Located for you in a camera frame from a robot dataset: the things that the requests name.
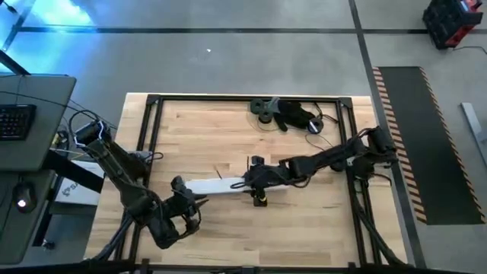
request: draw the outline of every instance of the black floor mat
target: black floor mat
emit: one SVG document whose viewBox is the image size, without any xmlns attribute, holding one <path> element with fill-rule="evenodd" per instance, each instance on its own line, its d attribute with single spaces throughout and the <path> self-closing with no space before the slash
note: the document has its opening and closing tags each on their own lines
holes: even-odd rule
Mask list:
<svg viewBox="0 0 487 274">
<path fill-rule="evenodd" d="M 374 76 L 416 218 L 427 225 L 485 224 L 422 68 L 374 68 Z"/>
</svg>

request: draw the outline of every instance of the concrete floor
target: concrete floor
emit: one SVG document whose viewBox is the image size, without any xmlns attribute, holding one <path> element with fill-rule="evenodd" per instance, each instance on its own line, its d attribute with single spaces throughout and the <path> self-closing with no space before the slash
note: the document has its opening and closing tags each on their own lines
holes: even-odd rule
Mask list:
<svg viewBox="0 0 487 274">
<path fill-rule="evenodd" d="M 355 1 L 364 29 L 424 29 L 421 16 L 427 0 Z M 17 21 L 2 16 L 3 9 L 0 43 Z M 119 121 L 126 92 L 371 94 L 355 34 L 36 32 L 53 25 L 110 30 L 353 29 L 347 1 L 36 0 L 23 23 L 33 28 L 17 34 L 8 55 L 31 73 L 76 77 L 72 99 L 112 123 Z M 477 28 L 487 29 L 487 20 Z M 487 109 L 481 108 L 487 100 L 487 56 L 477 49 L 439 52 L 425 34 L 366 34 L 365 40 L 374 66 L 425 69 L 487 213 L 487 169 L 458 106 L 474 103 L 487 128 Z M 466 45 L 487 48 L 487 34 L 469 35 L 461 44 Z M 80 260 L 82 252 L 73 250 L 84 250 L 90 227 L 89 218 L 61 217 L 48 235 L 58 250 L 29 250 L 23 264 Z M 417 224 L 417 229 L 429 268 L 476 273 L 487 269 L 487 226 Z"/>
</svg>

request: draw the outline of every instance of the computer mouse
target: computer mouse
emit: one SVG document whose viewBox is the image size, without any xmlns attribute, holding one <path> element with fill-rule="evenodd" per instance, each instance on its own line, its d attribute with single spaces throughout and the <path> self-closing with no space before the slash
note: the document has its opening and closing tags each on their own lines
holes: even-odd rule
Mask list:
<svg viewBox="0 0 487 274">
<path fill-rule="evenodd" d="M 21 182 L 14 186 L 13 203 L 21 213 L 32 212 L 37 206 L 36 189 L 31 182 Z"/>
</svg>

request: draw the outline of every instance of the cable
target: cable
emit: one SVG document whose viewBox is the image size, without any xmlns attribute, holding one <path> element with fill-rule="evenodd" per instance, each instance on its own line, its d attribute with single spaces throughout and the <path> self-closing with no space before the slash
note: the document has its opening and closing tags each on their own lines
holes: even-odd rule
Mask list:
<svg viewBox="0 0 487 274">
<path fill-rule="evenodd" d="M 120 225 L 119 229 L 115 232 L 112 236 L 108 244 L 99 252 L 98 255 L 93 257 L 93 260 L 100 260 L 105 261 L 110 258 L 115 250 L 116 245 L 120 242 L 122 237 L 125 235 L 125 232 L 130 228 L 130 225 L 134 222 L 133 218 L 130 215 L 127 215 L 126 218 L 123 219 L 122 224 Z"/>
<path fill-rule="evenodd" d="M 21 92 L 21 82 L 22 82 L 22 79 L 24 78 L 24 75 L 22 75 L 21 77 L 19 77 L 18 79 L 18 84 L 17 84 L 17 93 L 15 95 L 15 104 L 17 104 L 18 102 L 18 95 L 19 93 Z"/>
<path fill-rule="evenodd" d="M 74 110 L 76 111 L 77 113 L 83 113 L 83 115 L 91 118 L 91 119 L 94 119 L 92 116 L 89 116 L 87 115 L 85 112 L 89 112 L 89 113 L 92 113 L 94 114 L 98 119 L 101 119 L 103 120 L 105 123 L 111 125 L 110 122 L 106 121 L 105 119 L 99 117 L 95 112 L 91 111 L 91 110 L 77 110 L 75 109 L 74 107 L 71 107 L 69 105 L 65 105 L 65 104 L 60 104 L 60 103 L 57 103 L 57 102 L 54 102 L 54 101 L 51 101 L 51 100 L 46 100 L 46 99 L 42 99 L 42 98 L 38 98 L 38 97 L 33 97 L 33 96 L 28 96 L 28 95 L 23 95 L 23 94 L 16 94 L 14 92 L 9 92 L 9 91 L 0 91 L 0 93 L 3 93 L 3 94 L 12 94 L 12 95 L 16 95 L 16 96 L 21 96 L 21 97 L 26 97 L 26 98 L 30 98 L 30 99 L 34 99 L 34 100 L 40 100 L 40 101 L 43 101 L 43 102 L 47 102 L 47 103 L 51 103 L 51 104 L 55 104 L 55 105 L 58 105 L 58 106 L 61 106 L 61 107 L 66 107 L 66 108 L 69 108 L 70 110 Z M 115 129 L 117 130 L 117 127 L 116 126 L 110 126 L 110 128 L 112 129 Z"/>
<path fill-rule="evenodd" d="M 91 149 L 91 148 L 89 148 L 89 147 L 85 147 L 85 148 L 87 148 L 88 150 L 90 150 L 92 153 L 96 154 L 98 157 L 102 156 L 100 153 L 98 153 L 98 151 L 95 151 L 95 150 L 93 150 L 93 149 Z M 131 184 L 131 183 L 129 183 L 129 182 L 126 182 L 126 181 L 125 181 L 123 178 L 121 178 L 121 177 L 118 177 L 118 179 L 119 179 L 119 180 L 120 180 L 120 181 L 121 181 L 123 184 L 125 184 L 126 186 L 133 187 L 133 188 L 140 189 L 140 190 L 144 190 L 144 191 L 145 191 L 145 192 L 148 194 L 148 196 L 150 196 L 150 197 L 151 197 L 151 198 L 152 198 L 152 199 L 153 199 L 153 200 L 154 200 L 154 201 L 155 201 L 155 202 L 158 204 L 158 207 L 159 207 L 159 214 L 160 214 L 160 217 L 161 217 L 161 218 L 160 218 L 160 222 L 161 222 L 161 227 L 162 227 L 162 226 L 163 226 L 163 225 L 162 225 L 162 221 L 163 221 L 163 216 L 164 216 L 164 213 L 163 213 L 163 211 L 162 211 L 162 208 L 163 208 L 163 206 L 164 206 L 164 202 L 161 200 L 161 198 L 159 197 L 159 195 L 158 195 L 157 193 L 155 193 L 154 191 L 152 191 L 152 190 L 148 189 L 148 188 L 147 188 L 147 187 L 145 187 L 145 186 L 138 186 L 138 185 Z M 187 196 L 185 196 L 183 193 L 181 193 L 180 191 L 177 191 L 177 190 L 172 190 L 172 191 L 173 191 L 173 192 L 175 192 L 175 193 L 180 194 L 182 197 L 184 197 L 184 198 L 186 198 L 186 199 L 188 199 L 188 200 L 189 200 L 189 198 L 188 198 Z M 201 221 L 202 221 L 202 219 L 201 219 L 201 211 L 200 211 L 200 209 L 199 209 L 197 206 L 195 206 L 195 209 L 196 209 L 196 213 L 198 214 L 198 218 L 199 218 L 199 219 L 198 219 L 198 225 L 200 225 L 200 224 L 201 224 Z M 174 223 L 173 223 L 172 221 L 167 221 L 167 225 L 170 225 L 172 229 L 175 229 L 175 225 L 174 225 Z M 184 232 L 182 235 L 180 235 L 180 236 L 177 238 L 177 240 L 180 240 L 180 239 L 182 239 L 183 237 L 186 237 L 186 236 L 188 236 L 188 235 L 189 235 L 189 232 L 186 230 L 186 231 L 185 231 L 185 232 Z"/>
<path fill-rule="evenodd" d="M 330 120 L 330 121 L 332 121 L 332 122 L 334 122 L 334 123 L 338 123 L 338 120 L 337 120 L 337 119 L 335 119 L 335 118 L 331 117 L 331 116 L 330 116 L 330 115 L 328 115 L 328 114 L 323 114 L 323 111 L 321 111 L 321 107 L 320 107 L 320 105 L 319 105 L 317 102 L 313 102 L 313 104 L 314 104 L 314 106 L 315 106 L 315 107 L 317 108 L 317 110 L 318 110 L 318 113 L 319 113 L 319 114 L 317 115 L 317 118 L 318 118 L 318 119 L 323 119 L 323 117 L 326 117 L 328 120 Z"/>
<path fill-rule="evenodd" d="M 94 113 L 93 111 L 91 110 L 78 110 L 76 111 L 73 115 L 71 115 L 71 117 L 69 117 L 69 120 L 68 120 L 68 130 L 69 130 L 69 135 L 71 135 L 73 138 L 75 137 L 75 134 L 73 133 L 73 126 L 72 126 L 72 123 L 73 123 L 73 119 L 79 115 L 79 114 L 84 114 L 85 116 L 87 117 L 90 117 L 92 120 L 94 121 L 98 121 L 98 115 L 96 113 Z"/>
<path fill-rule="evenodd" d="M 461 49 L 480 49 L 487 55 L 487 50 L 483 46 L 461 46 L 459 48 L 454 48 L 453 51 L 461 50 Z"/>
<path fill-rule="evenodd" d="M 73 158 L 71 158 L 71 159 L 69 159 L 69 160 L 70 160 L 70 161 L 73 161 L 73 160 L 76 160 L 76 159 L 78 159 L 78 158 L 81 158 L 81 157 L 83 157 L 83 156 L 87 156 L 87 155 L 88 155 L 88 153 L 84 153 L 84 154 L 82 154 L 82 155 L 74 156 Z"/>
<path fill-rule="evenodd" d="M 389 183 L 391 183 L 391 184 L 393 183 L 393 181 L 388 176 L 386 176 L 384 174 L 376 174 L 376 173 L 373 173 L 372 175 L 377 176 L 377 177 L 384 178 L 384 179 L 388 180 Z"/>
<path fill-rule="evenodd" d="M 325 151 L 325 149 L 324 149 L 324 148 L 322 148 L 322 147 L 320 147 L 320 146 L 318 146 L 318 145 L 315 145 L 315 144 L 311 143 L 311 142 L 310 142 L 310 140 L 308 140 L 308 138 L 307 138 L 309 135 L 318 136 L 318 137 L 320 137 L 321 139 L 325 140 L 325 141 L 328 143 L 328 145 L 329 145 L 330 147 L 333 147 L 332 143 L 330 143 L 330 142 L 329 142 L 329 141 L 328 141 L 328 140 L 327 140 L 325 137 L 323 137 L 323 136 L 321 136 L 321 135 L 319 135 L 319 134 L 312 134 L 312 133 L 308 133 L 308 134 L 306 134 L 306 135 L 304 136 L 304 139 L 306 139 L 306 142 L 307 142 L 308 144 L 312 145 L 313 147 L 315 147 L 315 148 L 319 148 L 319 149 L 321 149 L 322 151 Z"/>
<path fill-rule="evenodd" d="M 284 183 L 277 183 L 275 184 L 276 186 L 280 185 L 280 184 L 284 184 L 286 186 L 294 186 L 294 187 L 297 187 L 297 188 L 305 188 L 310 180 L 311 180 L 311 177 L 307 177 L 307 180 L 304 182 L 303 185 L 300 185 L 298 183 L 301 183 L 301 179 L 297 179 L 297 180 L 288 180 L 286 178 L 284 178 L 281 174 L 279 174 L 279 172 L 275 171 L 275 170 L 270 170 L 270 169 L 266 169 L 264 172 L 262 172 L 259 176 L 253 178 L 252 180 L 248 181 L 248 182 L 239 182 L 239 183 L 232 183 L 230 185 L 230 188 L 233 189 L 233 190 L 236 190 L 236 189 L 239 189 L 239 188 L 242 188 L 244 186 L 252 186 L 252 184 L 257 181 L 258 179 L 260 179 L 260 177 L 266 175 L 268 172 L 272 172 L 274 173 L 275 175 L 277 175 L 279 177 L 279 179 L 281 179 Z"/>
<path fill-rule="evenodd" d="M 63 120 L 63 121 L 65 121 L 65 122 L 66 122 L 66 128 L 67 128 L 67 126 L 68 126 L 68 120 L 67 120 L 67 119 L 66 119 L 66 117 L 64 117 L 64 116 L 63 116 L 63 117 L 61 117 L 61 118 L 62 118 L 62 120 Z"/>
<path fill-rule="evenodd" d="M 5 76 L 0 76 L 0 78 L 9 78 L 14 76 L 25 76 L 25 75 L 5 75 Z"/>
<path fill-rule="evenodd" d="M 368 180 L 363 180 L 364 181 L 364 186 L 367 189 L 369 187 L 369 182 Z M 356 193 L 362 194 L 363 190 L 355 190 Z"/>
<path fill-rule="evenodd" d="M 152 159 L 150 161 L 147 161 L 148 164 L 152 163 L 154 160 L 160 160 L 164 157 L 164 155 L 162 154 L 162 152 L 154 152 L 152 154 L 150 154 L 149 156 L 143 158 L 142 160 L 145 161 L 147 160 L 148 158 L 152 157 Z"/>
<path fill-rule="evenodd" d="M 376 240 L 378 243 L 379 250 L 382 252 L 384 257 L 386 258 L 387 262 L 390 265 L 404 265 L 405 263 L 401 261 L 396 254 L 387 246 L 387 243 L 384 239 L 380 236 L 379 232 L 375 228 L 375 226 L 370 222 L 368 217 L 365 214 L 365 210 L 360 205 L 357 196 L 352 197 L 352 206 L 357 211 L 358 217 L 361 219 L 362 224 L 364 224 L 365 228 L 367 228 L 371 238 Z"/>
<path fill-rule="evenodd" d="M 76 103 L 76 102 L 75 102 L 74 100 L 72 100 L 72 99 L 69 99 L 69 101 L 70 101 L 70 102 L 72 102 L 73 104 L 75 104 L 76 106 L 80 107 L 80 108 L 81 108 L 81 109 L 83 109 L 83 110 L 89 110 L 89 109 L 87 109 L 86 107 L 83 107 L 82 105 L 80 105 L 80 104 Z M 103 119 L 103 118 L 100 118 L 100 119 L 101 119 L 101 120 L 103 120 L 105 123 L 107 123 L 107 125 L 108 125 L 108 126 L 110 126 L 112 129 L 116 129 L 116 126 L 115 126 L 115 125 L 113 125 L 112 123 L 108 122 L 107 120 L 105 120 L 105 119 Z"/>
<path fill-rule="evenodd" d="M 9 4 L 7 4 L 6 2 L 3 2 L 3 3 L 4 3 L 6 6 L 7 6 L 7 9 L 8 9 L 8 10 L 9 10 L 11 13 L 13 13 L 13 14 L 17 14 L 17 10 L 16 10 L 14 7 L 10 6 L 10 5 L 9 5 Z"/>
<path fill-rule="evenodd" d="M 67 150 L 67 149 L 61 149 L 61 148 L 51 148 L 50 150 L 52 150 L 52 151 L 68 152 L 68 153 L 72 153 L 72 154 L 76 154 L 76 155 L 80 155 L 80 156 L 83 156 L 83 155 L 86 154 L 86 153 L 81 153 L 81 152 L 76 152 L 76 151 L 70 151 L 70 150 Z"/>
</svg>

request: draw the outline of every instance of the wooden tabletop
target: wooden tabletop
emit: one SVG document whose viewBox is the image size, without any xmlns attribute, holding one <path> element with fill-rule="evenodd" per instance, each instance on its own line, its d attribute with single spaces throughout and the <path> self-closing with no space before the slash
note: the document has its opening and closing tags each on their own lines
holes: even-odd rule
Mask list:
<svg viewBox="0 0 487 274">
<path fill-rule="evenodd" d="M 126 95 L 116 135 L 116 142 L 126 150 L 135 150 L 146 97 L 147 94 Z M 371 99 L 352 97 L 352 100 L 358 130 L 375 126 Z M 303 106 L 317 113 L 312 104 Z M 320 104 L 320 108 L 336 117 L 333 105 Z M 260 155 L 267 164 L 277 164 L 279 159 L 315 154 L 320 151 L 318 147 L 330 147 L 328 142 L 338 145 L 338 127 L 327 119 L 324 123 L 320 134 L 323 138 L 307 137 L 317 146 L 314 147 L 306 142 L 306 132 L 296 129 L 281 132 L 273 130 L 274 123 L 258 123 L 245 102 L 165 101 L 156 147 L 156 151 L 164 153 L 164 159 L 154 162 L 149 188 L 166 199 L 171 196 L 170 182 L 177 175 L 184 180 L 216 178 L 218 169 L 223 177 L 240 177 L 247 169 L 247 156 Z M 385 170 L 377 172 L 389 175 Z M 396 255 L 406 261 L 390 183 L 373 178 L 369 192 L 378 231 Z M 201 229 L 167 250 L 159 249 L 144 228 L 138 261 L 149 258 L 151 263 L 172 265 L 321 267 L 358 262 L 344 173 L 326 168 L 305 189 L 268 192 L 266 208 L 253 207 L 251 197 L 245 193 L 209 198 L 202 207 Z M 107 181 L 100 195 L 86 257 L 100 252 L 119 227 L 122 213 L 119 193 Z M 175 223 L 183 229 L 179 220 Z M 371 261 L 370 241 L 364 234 Z M 132 230 L 127 235 L 125 257 L 131 236 Z"/>
</svg>

